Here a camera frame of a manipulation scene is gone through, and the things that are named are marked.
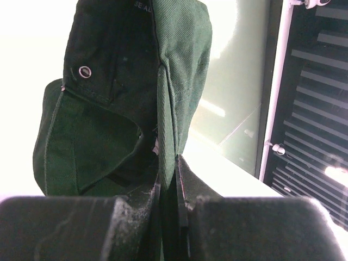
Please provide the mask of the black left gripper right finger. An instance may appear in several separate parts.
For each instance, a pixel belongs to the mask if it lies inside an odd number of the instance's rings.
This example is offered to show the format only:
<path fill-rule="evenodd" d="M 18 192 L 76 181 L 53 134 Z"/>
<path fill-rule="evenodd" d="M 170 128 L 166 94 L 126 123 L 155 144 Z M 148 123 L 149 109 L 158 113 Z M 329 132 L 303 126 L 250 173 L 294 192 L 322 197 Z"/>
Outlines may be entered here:
<path fill-rule="evenodd" d="M 347 260 L 309 197 L 222 197 L 177 156 L 179 260 Z"/>

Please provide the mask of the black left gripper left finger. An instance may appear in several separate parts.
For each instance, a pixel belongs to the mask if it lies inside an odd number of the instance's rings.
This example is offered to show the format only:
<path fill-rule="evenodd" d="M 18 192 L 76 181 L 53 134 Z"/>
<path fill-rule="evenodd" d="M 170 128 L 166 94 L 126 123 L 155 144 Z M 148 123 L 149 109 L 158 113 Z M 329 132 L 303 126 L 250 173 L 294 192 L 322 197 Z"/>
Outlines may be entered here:
<path fill-rule="evenodd" d="M 1 260 L 159 260 L 160 180 L 113 197 L 16 196 L 1 202 Z"/>

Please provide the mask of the dark green cap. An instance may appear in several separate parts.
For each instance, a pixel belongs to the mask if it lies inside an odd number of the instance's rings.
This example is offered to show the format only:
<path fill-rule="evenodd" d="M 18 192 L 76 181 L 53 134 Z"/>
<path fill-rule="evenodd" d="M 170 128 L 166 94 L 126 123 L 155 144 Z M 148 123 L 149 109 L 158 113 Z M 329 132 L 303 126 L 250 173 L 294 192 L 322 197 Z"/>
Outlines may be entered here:
<path fill-rule="evenodd" d="M 33 152 L 47 196 L 111 195 L 184 150 L 212 45 L 200 1 L 78 1 L 63 77 L 45 88 Z"/>

